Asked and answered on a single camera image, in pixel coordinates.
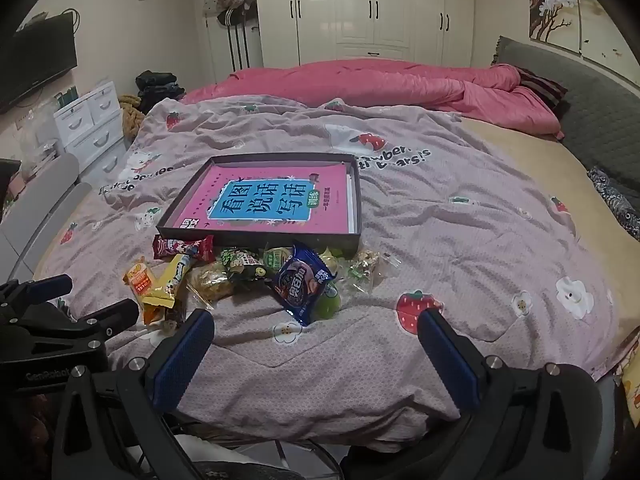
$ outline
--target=red snack package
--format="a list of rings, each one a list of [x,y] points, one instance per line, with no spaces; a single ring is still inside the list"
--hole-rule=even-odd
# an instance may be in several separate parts
[[[186,254],[207,263],[216,259],[213,253],[213,235],[195,242],[165,240],[160,235],[156,235],[153,245],[154,258],[156,260],[165,256],[175,256],[176,254]]]

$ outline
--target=blue snack package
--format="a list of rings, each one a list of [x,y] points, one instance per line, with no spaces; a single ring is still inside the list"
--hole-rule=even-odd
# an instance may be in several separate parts
[[[308,326],[316,301],[335,276],[320,256],[305,244],[296,242],[291,256],[267,284],[276,298],[298,323]]]

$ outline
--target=book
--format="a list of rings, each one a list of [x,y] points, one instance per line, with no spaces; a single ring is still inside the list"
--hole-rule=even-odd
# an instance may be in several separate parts
[[[343,162],[214,165],[174,228],[348,234],[355,220]]]

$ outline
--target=screw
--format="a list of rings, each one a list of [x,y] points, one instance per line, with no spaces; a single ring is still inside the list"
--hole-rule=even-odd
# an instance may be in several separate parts
[[[134,357],[131,361],[129,361],[129,369],[130,370],[142,370],[146,364],[146,359],[143,357]]]
[[[84,365],[74,366],[71,368],[71,375],[73,375],[73,377],[82,377],[85,371],[86,367]]]
[[[497,370],[498,368],[502,368],[502,365],[504,364],[502,362],[502,359],[500,359],[497,355],[490,355],[489,357],[487,357],[487,359],[485,359],[486,364],[488,365],[489,368],[491,368],[491,370]]]
[[[549,375],[560,375],[560,367],[555,363],[547,363],[545,365],[545,370]]]

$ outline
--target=white wardrobe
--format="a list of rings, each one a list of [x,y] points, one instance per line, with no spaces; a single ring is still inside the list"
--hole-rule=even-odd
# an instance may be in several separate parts
[[[474,0],[258,0],[267,67],[378,57],[469,66]]]

